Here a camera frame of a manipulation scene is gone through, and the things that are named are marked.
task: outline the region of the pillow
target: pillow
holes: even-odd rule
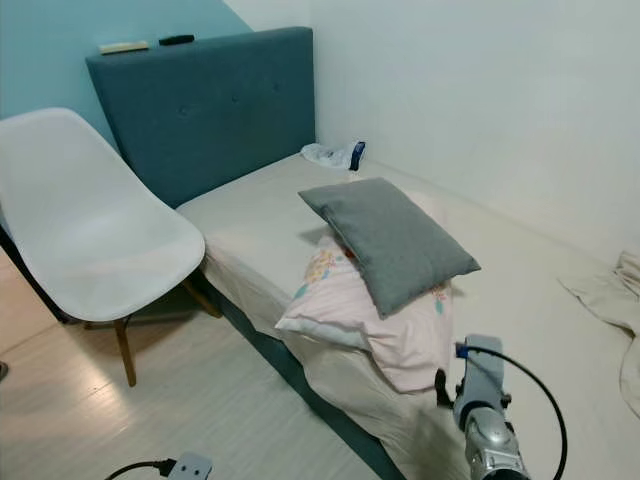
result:
[[[422,208],[443,215],[424,196]],[[371,352],[382,374],[400,392],[430,388],[447,369],[452,341],[449,285],[439,286],[382,321],[353,259],[333,235],[318,243],[305,280],[276,324],[280,330]]]
[[[480,269],[442,227],[382,178],[299,192],[358,260],[381,317]]]

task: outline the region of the bed frame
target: bed frame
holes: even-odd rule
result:
[[[308,28],[92,57],[87,65],[123,158],[174,208],[315,141]],[[282,342],[256,332],[200,272],[192,281],[381,478],[404,478],[377,438],[309,387]]]

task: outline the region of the small object on headboard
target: small object on headboard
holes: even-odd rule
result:
[[[110,43],[100,45],[100,54],[111,55],[113,53],[133,52],[136,50],[149,50],[149,44],[145,40],[139,42]]]
[[[181,43],[191,43],[196,39],[194,35],[174,35],[172,37],[165,37],[158,40],[158,43],[162,46],[168,47],[170,45],[180,45]]]

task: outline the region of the pink pillow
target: pink pillow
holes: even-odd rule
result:
[[[417,194],[410,197],[442,222],[442,214],[429,199]],[[400,392],[432,387],[436,371],[449,365],[449,284],[425,292],[382,320],[350,257],[333,235],[324,236],[302,287],[276,328],[371,352],[382,374]]]

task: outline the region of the white bed sheet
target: white bed sheet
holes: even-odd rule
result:
[[[380,438],[409,479],[467,479],[464,439],[432,391],[396,393],[359,351],[275,330],[326,230],[297,196],[351,174],[295,155],[204,194],[178,210],[205,235],[208,280],[242,309],[257,330],[281,338],[300,360],[311,387]],[[640,422],[618,389],[630,339],[593,318],[556,281],[605,266],[568,246],[388,167],[363,162],[360,176],[381,176],[436,197],[450,233],[483,267],[456,278],[454,334],[497,335],[505,352],[537,373],[556,395],[569,431],[566,479],[635,478],[640,472]],[[449,390],[464,362],[452,360]],[[559,434],[544,396],[507,369],[509,408],[533,478],[551,478]]]

